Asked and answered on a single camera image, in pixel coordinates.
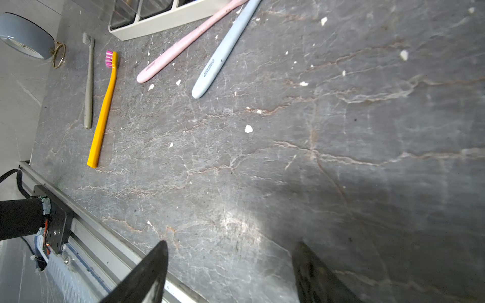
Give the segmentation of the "white toothbrush holder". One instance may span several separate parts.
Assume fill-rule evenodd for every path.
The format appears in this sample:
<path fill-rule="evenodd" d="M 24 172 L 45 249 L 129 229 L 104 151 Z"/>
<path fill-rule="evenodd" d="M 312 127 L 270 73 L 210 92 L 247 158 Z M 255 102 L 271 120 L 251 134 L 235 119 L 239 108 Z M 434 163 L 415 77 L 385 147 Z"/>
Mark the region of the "white toothbrush holder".
<path fill-rule="evenodd" d="M 118 29 L 109 29 L 109 32 L 122 41 L 136 39 L 208 18 L 228 3 L 229 1 L 224 0 L 200 0 L 179 6 L 179 1 L 173 1 L 173 6 L 169 11 L 144 20 L 136 16 L 132 24 Z"/>

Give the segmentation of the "light blue toothbrush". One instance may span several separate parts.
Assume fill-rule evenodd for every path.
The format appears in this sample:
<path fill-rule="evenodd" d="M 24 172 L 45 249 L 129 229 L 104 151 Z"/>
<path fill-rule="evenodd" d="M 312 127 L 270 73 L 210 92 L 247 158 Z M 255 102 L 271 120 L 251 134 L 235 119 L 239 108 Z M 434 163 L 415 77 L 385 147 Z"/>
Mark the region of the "light blue toothbrush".
<path fill-rule="evenodd" d="M 247 5 L 244 7 L 232 27 L 229 29 L 226 36 L 219 44 L 218 48 L 215 50 L 212 57 L 198 77 L 192 89 L 193 98 L 199 99 L 209 89 L 230 53 L 234 49 L 236 43 L 242 35 L 242 32 L 245 30 L 260 2 L 260 0 L 248 1 Z"/>

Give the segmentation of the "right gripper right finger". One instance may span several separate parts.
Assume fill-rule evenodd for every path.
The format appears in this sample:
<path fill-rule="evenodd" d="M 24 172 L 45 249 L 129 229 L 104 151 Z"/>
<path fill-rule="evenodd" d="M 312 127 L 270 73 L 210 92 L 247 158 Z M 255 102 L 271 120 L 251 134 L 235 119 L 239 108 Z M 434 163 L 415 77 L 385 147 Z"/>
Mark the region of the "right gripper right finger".
<path fill-rule="evenodd" d="M 304 242 L 291 257 L 300 302 L 361 302 Z"/>

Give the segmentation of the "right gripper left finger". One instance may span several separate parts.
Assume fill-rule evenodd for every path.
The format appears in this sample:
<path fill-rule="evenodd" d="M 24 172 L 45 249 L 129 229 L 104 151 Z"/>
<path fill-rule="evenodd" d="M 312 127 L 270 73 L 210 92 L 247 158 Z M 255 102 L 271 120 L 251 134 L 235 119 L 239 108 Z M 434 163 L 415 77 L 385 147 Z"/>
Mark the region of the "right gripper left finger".
<path fill-rule="evenodd" d="M 162 302 L 168 265 L 167 242 L 160 241 L 101 302 Z"/>

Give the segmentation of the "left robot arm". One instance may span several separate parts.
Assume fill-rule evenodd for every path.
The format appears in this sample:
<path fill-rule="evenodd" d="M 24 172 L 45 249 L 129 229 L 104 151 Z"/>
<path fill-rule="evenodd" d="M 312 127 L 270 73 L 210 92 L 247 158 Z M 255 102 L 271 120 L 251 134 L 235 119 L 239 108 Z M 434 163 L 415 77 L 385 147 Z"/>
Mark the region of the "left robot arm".
<path fill-rule="evenodd" d="M 36 234 L 45 226 L 51 212 L 47 196 L 31 197 L 23 188 L 23 173 L 12 169 L 1 176 L 1 182 L 16 174 L 16 185 L 24 199 L 1 201 L 1 240 Z"/>

